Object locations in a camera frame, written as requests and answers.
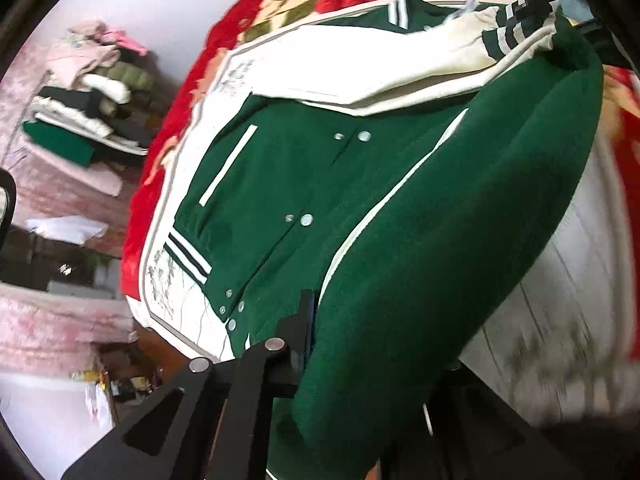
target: pink curtain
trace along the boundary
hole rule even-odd
[[[0,283],[0,367],[68,377],[93,367],[93,343],[129,342],[125,301],[57,296]]]

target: pile of clothes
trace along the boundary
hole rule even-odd
[[[22,124],[24,145],[73,176],[101,161],[140,165],[162,123],[152,111],[154,77],[141,68],[147,54],[98,20],[69,28],[47,54],[44,86]]]

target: pink floral fabric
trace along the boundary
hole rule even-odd
[[[0,283],[0,367],[69,377],[95,363],[94,343],[129,342],[125,301],[57,296]]]

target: bed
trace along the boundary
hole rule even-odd
[[[188,134],[200,109],[200,104],[191,105],[215,90],[216,57],[225,49],[339,9],[366,8],[369,1],[375,0],[240,0],[211,29],[150,147],[142,176],[146,184],[131,202],[123,249],[122,289],[136,319],[185,355],[215,362],[233,358],[206,298],[162,248],[190,181],[179,160],[188,153],[197,166],[193,161],[206,147],[206,139]],[[460,0],[429,1],[460,5]],[[519,286],[461,355],[531,424],[614,415],[640,406],[638,236],[632,206],[640,112],[630,75],[611,69],[607,77],[596,143],[569,209]],[[172,160],[175,153],[166,149],[178,139],[182,154]],[[166,170],[154,173],[161,160]]]

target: dark green folded cloth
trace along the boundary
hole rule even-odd
[[[22,123],[22,129],[37,145],[86,168],[94,156],[94,147],[81,136],[42,121]]]

